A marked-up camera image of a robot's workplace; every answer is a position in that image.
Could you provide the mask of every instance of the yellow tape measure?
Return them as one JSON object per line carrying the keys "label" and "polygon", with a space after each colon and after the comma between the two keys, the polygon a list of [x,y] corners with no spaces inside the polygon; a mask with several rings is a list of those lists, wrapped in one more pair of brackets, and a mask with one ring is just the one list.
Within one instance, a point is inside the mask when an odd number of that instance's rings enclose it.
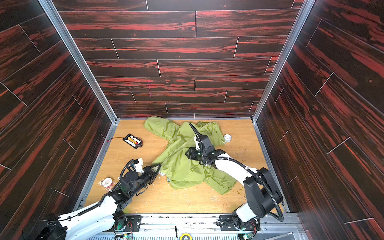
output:
{"label": "yellow tape measure", "polygon": [[189,233],[183,233],[181,236],[180,236],[180,240],[192,240],[192,237]]}

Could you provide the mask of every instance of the light wood surface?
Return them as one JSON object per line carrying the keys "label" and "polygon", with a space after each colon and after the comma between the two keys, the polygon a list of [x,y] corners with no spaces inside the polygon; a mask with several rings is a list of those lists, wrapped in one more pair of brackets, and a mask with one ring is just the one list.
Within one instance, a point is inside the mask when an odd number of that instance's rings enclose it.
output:
{"label": "light wood surface", "polygon": [[[215,121],[223,134],[230,134],[232,141],[220,146],[232,158],[260,169],[267,168],[255,130],[250,119],[239,120],[201,120]],[[106,156],[93,183],[85,206],[100,200],[106,192],[99,182],[106,177],[116,181],[121,169],[131,159],[142,158],[144,166],[150,165],[166,148],[168,143],[147,131],[142,125],[145,120],[120,121],[114,137],[132,134],[143,140],[140,149],[134,149],[122,139],[111,140]],[[174,120],[181,125],[184,120]],[[198,123],[199,120],[188,120]],[[124,210],[127,213],[231,213],[246,201],[244,187],[238,182],[230,192],[220,195],[206,183],[187,189],[175,190],[167,182],[166,176],[158,176],[144,194],[133,198]]]}

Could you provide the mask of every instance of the green jacket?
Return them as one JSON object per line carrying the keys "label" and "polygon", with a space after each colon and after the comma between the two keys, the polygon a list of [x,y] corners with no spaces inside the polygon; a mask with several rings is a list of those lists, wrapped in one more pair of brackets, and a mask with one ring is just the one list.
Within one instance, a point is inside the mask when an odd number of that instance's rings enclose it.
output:
{"label": "green jacket", "polygon": [[[199,122],[194,126],[201,134],[208,135],[214,146],[225,144],[216,122]],[[182,189],[206,182],[218,193],[224,194],[235,185],[236,180],[227,173],[187,158],[185,152],[195,146],[195,133],[187,122],[179,126],[164,118],[150,117],[144,127],[169,141],[165,151],[153,164],[162,164],[160,171],[167,175],[172,188]]]}

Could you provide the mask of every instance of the side wall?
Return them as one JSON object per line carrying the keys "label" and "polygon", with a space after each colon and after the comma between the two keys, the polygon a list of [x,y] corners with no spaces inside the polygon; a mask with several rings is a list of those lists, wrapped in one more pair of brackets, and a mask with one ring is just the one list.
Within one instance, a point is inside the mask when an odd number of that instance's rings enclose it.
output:
{"label": "side wall", "polygon": [[0,239],[22,239],[72,211],[111,123],[37,0],[0,23]]}
{"label": "side wall", "polygon": [[302,0],[53,0],[119,118],[251,117]]}
{"label": "side wall", "polygon": [[257,119],[315,239],[384,239],[384,5],[317,0]]}

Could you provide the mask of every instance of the jacket sleeve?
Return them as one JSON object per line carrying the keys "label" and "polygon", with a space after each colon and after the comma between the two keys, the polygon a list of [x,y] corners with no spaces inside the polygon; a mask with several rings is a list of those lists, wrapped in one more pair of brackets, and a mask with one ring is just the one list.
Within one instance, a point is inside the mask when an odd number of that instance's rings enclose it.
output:
{"label": "jacket sleeve", "polygon": [[168,141],[172,141],[176,138],[177,131],[180,128],[176,123],[159,117],[149,117],[145,121],[144,127],[153,134]]}

